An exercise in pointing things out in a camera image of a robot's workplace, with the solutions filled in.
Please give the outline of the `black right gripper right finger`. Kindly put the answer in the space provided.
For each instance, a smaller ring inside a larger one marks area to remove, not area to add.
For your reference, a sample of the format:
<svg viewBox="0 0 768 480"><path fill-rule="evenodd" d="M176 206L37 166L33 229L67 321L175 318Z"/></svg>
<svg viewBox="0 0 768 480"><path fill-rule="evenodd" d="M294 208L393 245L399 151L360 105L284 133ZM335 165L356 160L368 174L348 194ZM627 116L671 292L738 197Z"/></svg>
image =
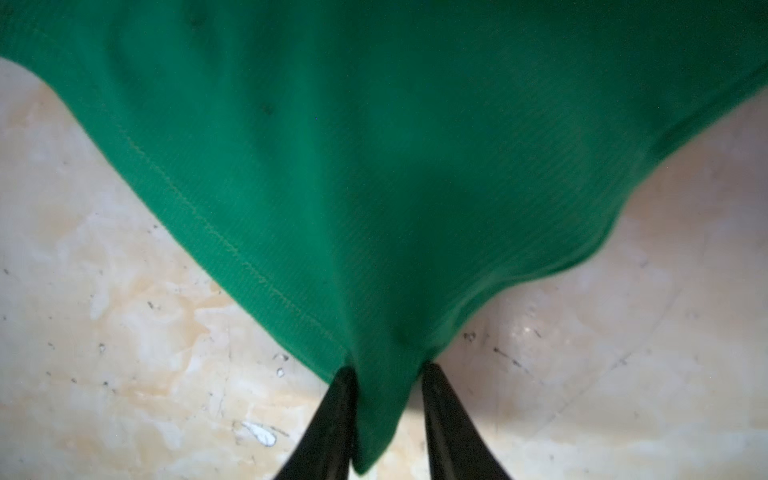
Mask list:
<svg viewBox="0 0 768 480"><path fill-rule="evenodd" d="M512 479L482 440L436 363L426 363L423 367L422 397L432 479Z"/></svg>

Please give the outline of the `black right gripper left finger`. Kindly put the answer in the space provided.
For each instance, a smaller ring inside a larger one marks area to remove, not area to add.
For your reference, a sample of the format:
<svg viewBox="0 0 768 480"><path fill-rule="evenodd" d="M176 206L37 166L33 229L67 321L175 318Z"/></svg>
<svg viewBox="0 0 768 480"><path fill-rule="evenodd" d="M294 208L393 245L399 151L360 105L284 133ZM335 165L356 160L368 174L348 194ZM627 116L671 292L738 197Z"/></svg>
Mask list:
<svg viewBox="0 0 768 480"><path fill-rule="evenodd" d="M341 368L277 480L347 480L356 443L358 385L352 367Z"/></svg>

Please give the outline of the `green tank top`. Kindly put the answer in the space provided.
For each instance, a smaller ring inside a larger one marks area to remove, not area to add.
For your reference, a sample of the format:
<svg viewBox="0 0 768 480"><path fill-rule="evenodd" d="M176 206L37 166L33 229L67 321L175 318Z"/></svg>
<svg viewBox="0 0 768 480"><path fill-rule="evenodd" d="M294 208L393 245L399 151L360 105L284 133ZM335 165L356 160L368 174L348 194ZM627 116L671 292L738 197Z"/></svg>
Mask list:
<svg viewBox="0 0 768 480"><path fill-rule="evenodd" d="M766 85L767 5L5 1L1 55L297 360L353 368L365 472L476 310Z"/></svg>

